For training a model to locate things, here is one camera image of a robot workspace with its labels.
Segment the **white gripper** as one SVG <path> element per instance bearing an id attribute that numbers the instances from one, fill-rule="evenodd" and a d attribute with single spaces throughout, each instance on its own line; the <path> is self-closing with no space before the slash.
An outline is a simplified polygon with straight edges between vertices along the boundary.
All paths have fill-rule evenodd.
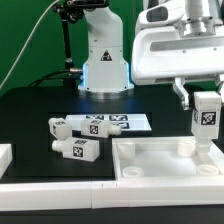
<path id="1" fill-rule="evenodd" d="M 159 4 L 138 15 L 132 49 L 137 85 L 168 83 L 184 110 L 193 107 L 185 80 L 215 79 L 224 105 L 224 22 L 218 4 Z"/>

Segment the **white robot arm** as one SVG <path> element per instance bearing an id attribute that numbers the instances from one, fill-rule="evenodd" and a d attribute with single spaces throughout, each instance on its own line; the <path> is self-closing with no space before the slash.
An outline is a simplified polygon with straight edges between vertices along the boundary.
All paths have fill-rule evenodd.
<path id="1" fill-rule="evenodd" d="M 224 75 L 220 0 L 143 0 L 135 24 L 131 65 L 123 58 L 123 24 L 109 8 L 86 9 L 89 56 L 80 89 L 97 96 L 135 85 L 171 83 L 185 109 L 187 82 Z"/>

